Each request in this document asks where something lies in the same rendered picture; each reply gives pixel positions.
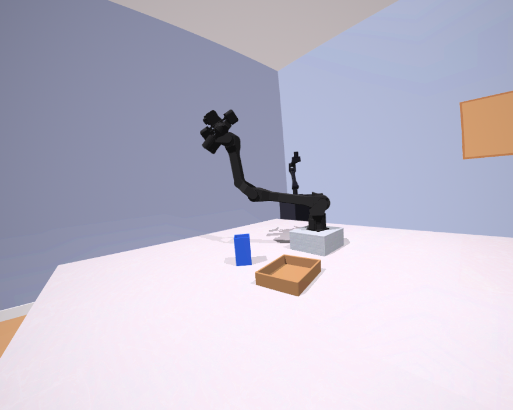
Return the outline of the blue square cup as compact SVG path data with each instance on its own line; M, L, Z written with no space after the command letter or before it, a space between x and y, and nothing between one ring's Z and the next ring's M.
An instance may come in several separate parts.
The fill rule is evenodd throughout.
M252 265L250 235L234 235L234 250L237 266Z

